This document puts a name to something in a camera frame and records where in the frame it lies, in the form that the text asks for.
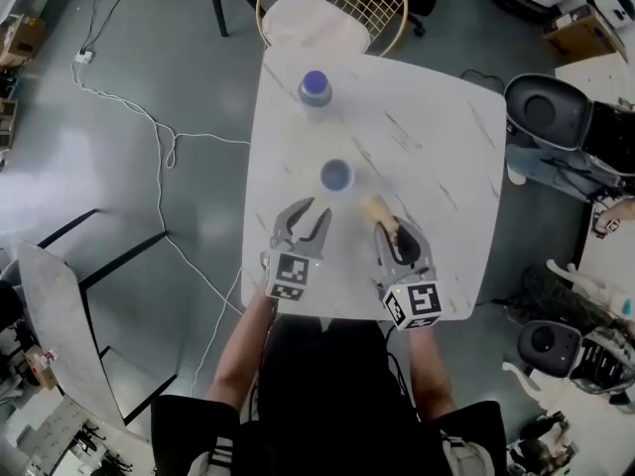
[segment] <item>white cable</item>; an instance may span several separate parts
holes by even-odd
[[[236,278],[234,279],[234,283],[231,285],[231,288],[229,289],[229,293],[227,293],[225,303],[222,305],[222,310],[220,311],[220,316],[218,317],[218,320],[216,321],[216,325],[214,326],[214,332],[211,335],[211,339],[209,340],[209,343],[207,344],[207,348],[205,349],[205,352],[202,354],[202,358],[200,359],[200,365],[198,365],[198,368],[196,369],[196,372],[194,373],[194,382],[191,383],[190,397],[194,396],[194,386],[196,386],[196,382],[198,381],[198,372],[200,372],[200,369],[202,368],[202,364],[205,361],[205,358],[207,357],[207,353],[209,352],[209,348],[211,347],[211,344],[213,344],[214,338],[216,338],[216,333],[218,332],[218,325],[220,324],[220,319],[222,319],[222,316],[225,314],[225,309],[227,308],[227,304],[228,304],[227,299],[231,296],[231,292],[234,291],[234,288],[236,287],[236,283],[238,282],[238,277],[240,277],[240,272],[242,272],[242,267],[240,267],[240,270],[238,270],[238,273],[236,274]]]
[[[164,231],[166,230],[166,220],[164,218],[163,211],[161,210],[161,201],[163,200],[163,187],[162,187],[162,182],[161,182],[161,169],[162,169],[162,160],[163,160],[163,145],[161,144],[161,138],[159,137],[159,127],[163,127],[164,129],[167,129],[170,132],[170,134],[172,135],[172,146],[170,147],[170,151],[166,155],[166,161],[165,161],[166,169],[168,169],[168,170],[171,170],[177,164],[177,141],[182,136],[211,137],[211,138],[217,139],[219,141],[222,141],[223,143],[235,143],[235,144],[239,144],[239,145],[251,146],[251,143],[249,143],[247,141],[230,141],[230,140],[227,140],[227,139],[223,139],[223,138],[221,138],[219,136],[216,136],[215,134],[207,134],[207,133],[205,133],[205,134],[186,134],[186,133],[175,134],[174,130],[172,130],[171,127],[169,127],[168,125],[165,125],[165,124],[155,120],[139,104],[137,104],[135,102],[132,102],[130,100],[124,99],[123,97],[119,97],[118,95],[112,95],[112,94],[107,93],[107,92],[102,91],[102,90],[93,90],[92,88],[88,88],[88,87],[84,86],[81,83],[81,80],[79,79],[79,74],[81,73],[81,67],[83,66],[83,63],[81,63],[79,65],[79,69],[77,70],[76,74],[75,74],[74,65],[75,65],[75,62],[73,61],[70,64],[70,78],[71,78],[73,84],[75,84],[76,86],[81,88],[81,90],[87,91],[88,93],[92,93],[93,95],[96,95],[97,97],[101,97],[101,98],[104,98],[104,99],[110,99],[110,100],[115,100],[115,101],[121,102],[124,106],[126,106],[127,109],[129,109],[133,113],[137,113],[139,115],[145,116],[146,118],[148,118],[148,120],[150,120],[152,122],[154,131],[155,131],[155,138],[157,140],[157,152],[158,152],[158,157],[159,157],[159,165],[157,167],[157,188],[158,188],[158,191],[159,191],[159,195],[157,197],[157,212],[159,213],[159,219],[161,220],[161,227],[163,228]],[[191,384],[191,390],[190,390],[190,396],[192,396],[193,392],[194,392],[194,386],[196,385],[196,381],[198,380],[198,372],[202,368],[203,362],[205,361],[205,357],[207,356],[207,353],[209,352],[209,348],[211,347],[211,344],[213,343],[214,339],[216,338],[216,333],[218,331],[218,326],[220,325],[220,319],[225,314],[227,306],[229,305],[236,312],[238,312],[239,315],[242,315],[242,312],[238,308],[236,308],[229,301],[229,297],[231,296],[232,291],[236,287],[236,284],[238,282],[238,278],[240,277],[240,273],[242,272],[242,267],[238,270],[238,273],[236,274],[236,278],[234,279],[234,282],[231,285],[231,289],[229,290],[229,293],[227,293],[227,296],[224,297],[222,295],[222,293],[209,281],[209,279],[205,276],[205,274],[199,268],[197,268],[196,265],[194,265],[190,261],[190,259],[188,259],[188,257],[184,254],[184,252],[179,247],[179,245],[177,245],[172,240],[172,238],[170,238],[170,236],[166,236],[166,240],[168,240],[170,242],[170,244],[175,249],[177,249],[177,252],[183,258],[183,260],[186,262],[186,264],[190,268],[192,268],[195,272],[197,272],[198,275],[205,281],[205,283],[223,300],[222,311],[220,312],[220,316],[218,317],[218,320],[216,321],[216,326],[214,327],[214,332],[213,332],[213,334],[211,336],[211,339],[209,340],[209,343],[207,344],[207,348],[205,349],[204,354],[202,355],[202,358],[200,360],[200,365],[198,365],[198,368],[196,369],[196,372],[194,374],[194,381]]]

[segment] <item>bottle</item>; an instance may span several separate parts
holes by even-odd
[[[320,70],[307,72],[298,86],[298,96],[303,103],[305,114],[314,122],[322,118],[332,95],[328,79]]]

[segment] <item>floor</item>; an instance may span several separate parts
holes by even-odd
[[[97,23],[113,1],[98,0]],[[57,0],[48,10],[51,36],[22,83],[17,139],[0,178],[0,246],[13,248],[22,238],[37,241],[92,207],[105,210],[52,248],[80,276],[161,230],[152,126],[70,81],[91,4]],[[228,39],[219,36],[210,1],[122,0],[82,80],[138,102],[180,132],[249,140],[262,44],[246,3],[223,5]],[[540,27],[490,0],[439,0],[425,23],[426,36],[420,40],[408,31],[391,58],[452,75],[475,68],[505,81],[555,66]],[[497,89],[495,82],[490,87]],[[224,292],[240,266],[247,161],[244,148],[184,138],[177,166],[163,171],[163,209],[174,239]],[[517,187],[507,178],[503,183],[480,301],[513,292],[529,264],[570,259],[581,217],[581,204],[554,190]],[[190,392],[221,301],[171,246],[162,242],[126,265],[91,289],[89,301],[100,347],[111,345],[158,380],[178,372],[169,391]],[[236,320],[230,311],[220,323],[197,396],[210,384]],[[485,304],[470,320],[442,324],[437,332],[458,404],[499,401],[513,438],[538,412],[500,368],[504,358],[515,358],[518,328],[504,311]],[[401,342],[393,334],[390,345],[404,361]],[[125,379],[135,393],[147,386]],[[148,426],[143,415],[133,429],[148,435]]]

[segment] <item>blue cup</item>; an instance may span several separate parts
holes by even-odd
[[[342,192],[353,185],[355,171],[342,159],[331,159],[321,167],[319,179],[327,190]]]

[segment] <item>white shoe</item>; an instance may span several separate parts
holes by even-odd
[[[521,175],[520,173],[512,170],[509,165],[507,165],[507,178],[514,183],[515,185],[524,185],[527,182],[527,177]]]

